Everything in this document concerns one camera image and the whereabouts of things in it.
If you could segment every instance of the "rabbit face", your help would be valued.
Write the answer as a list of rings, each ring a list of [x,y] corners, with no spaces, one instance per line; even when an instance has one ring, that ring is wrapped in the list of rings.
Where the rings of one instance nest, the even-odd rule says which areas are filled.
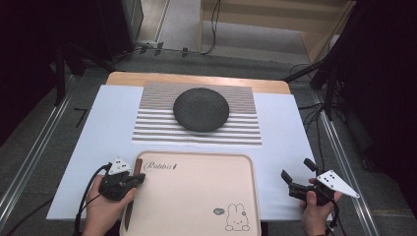
[[[227,231],[248,231],[248,217],[246,216],[243,205],[229,205],[227,215]]]

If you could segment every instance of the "striped mat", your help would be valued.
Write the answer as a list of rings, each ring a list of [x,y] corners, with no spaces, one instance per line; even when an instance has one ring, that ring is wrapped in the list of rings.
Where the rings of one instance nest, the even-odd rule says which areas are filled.
[[[175,99],[182,92],[194,88],[213,89],[229,103],[229,118],[216,131],[191,132],[175,120],[172,110]],[[138,145],[261,148],[261,133],[252,88],[146,84],[132,142]]]

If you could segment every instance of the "person's left hand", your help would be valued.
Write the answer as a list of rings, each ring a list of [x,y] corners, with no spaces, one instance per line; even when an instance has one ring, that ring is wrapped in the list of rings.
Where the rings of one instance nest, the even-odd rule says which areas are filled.
[[[97,175],[95,178],[87,194],[87,203],[99,195],[98,188],[102,178],[102,175]],[[123,208],[134,199],[136,191],[136,188],[131,189],[119,202],[108,200],[104,196],[99,196],[89,203],[87,205],[87,222],[83,235],[104,235],[114,225]]]

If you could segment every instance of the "beige tray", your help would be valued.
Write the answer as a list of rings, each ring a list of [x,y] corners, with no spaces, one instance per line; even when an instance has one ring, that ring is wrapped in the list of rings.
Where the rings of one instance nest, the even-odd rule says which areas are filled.
[[[120,235],[261,235],[248,156],[145,151],[138,158],[147,177]]]

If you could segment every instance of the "gray floor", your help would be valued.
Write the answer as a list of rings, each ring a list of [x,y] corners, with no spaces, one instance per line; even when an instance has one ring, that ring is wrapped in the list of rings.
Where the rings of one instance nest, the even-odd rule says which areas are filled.
[[[183,44],[186,44],[185,41],[180,39],[169,39],[167,36],[171,34],[168,31],[161,34],[161,38],[166,42],[165,45],[169,45],[168,42],[172,46],[175,43],[181,45],[181,47]],[[276,34],[283,35],[283,31],[276,32]],[[253,47],[256,47],[253,46],[254,44],[249,44],[248,48],[252,49],[250,49],[250,52],[243,54],[239,49],[240,47],[232,50],[231,47],[225,48],[222,46],[223,44],[220,44],[214,51],[214,54],[217,56],[189,55],[181,58],[181,55],[178,53],[163,52],[160,56],[155,57],[152,55],[152,51],[148,51],[141,55],[129,55],[115,66],[118,70],[129,72],[158,72],[279,80],[288,76],[289,73],[302,69],[303,66],[297,66],[291,71],[294,65],[306,63],[307,59],[303,48],[296,41],[294,32],[288,31],[285,35],[281,39],[287,38],[286,42],[282,40],[282,43],[286,46],[276,46],[276,50],[278,51],[277,53],[280,53],[279,48],[285,48],[285,51],[288,53],[280,53],[278,57],[274,57],[273,53],[266,56],[264,50],[263,52],[255,53],[256,50],[252,50]],[[10,215],[2,215],[2,218],[8,218],[8,220],[0,231],[1,235],[5,235],[24,215],[54,196],[56,187],[59,185],[85,123],[85,120],[83,120],[81,126],[76,127],[82,116],[82,111],[77,111],[76,109],[91,108],[98,88],[100,85],[105,84],[107,76],[108,74],[101,68],[89,67],[83,77],[74,78],[75,87],[68,100],[68,105],[46,146],[39,153],[39,160],[35,163],[35,169],[30,174],[30,178],[16,201],[13,211]],[[291,92],[294,94],[299,106],[316,103],[315,94],[321,95],[325,92],[324,90],[310,90],[309,81],[310,78],[305,77],[290,84]],[[8,142],[0,147],[0,156],[3,160],[3,164],[0,165],[0,173],[3,178],[0,182],[0,193],[2,195],[6,193],[17,171],[23,165],[28,154],[31,153],[30,149],[35,143],[38,134],[41,132],[51,112],[53,112],[54,98],[55,91],[53,90],[21,123]],[[310,110],[303,110],[300,112],[300,116],[304,118],[309,112]],[[380,235],[417,235],[417,221],[399,192],[396,183],[384,173],[371,173],[363,169],[360,153],[355,146],[354,140],[352,140],[349,130],[337,116],[334,117],[335,120],[332,124],[337,131]],[[321,164],[318,148],[319,131],[326,168],[334,169],[340,173],[341,169],[324,123],[320,120],[318,124],[319,130],[313,124],[307,133],[315,159],[318,164]],[[358,216],[358,209],[350,198],[344,197],[340,201],[339,206],[341,210],[340,217],[347,235],[370,235],[366,233],[369,230],[364,229]],[[44,207],[29,218],[20,226],[15,235],[71,235],[73,222],[45,220],[48,208],[49,206]],[[338,227],[336,235],[342,235],[339,230]],[[269,235],[303,235],[303,232],[300,222],[285,221],[270,223]]]

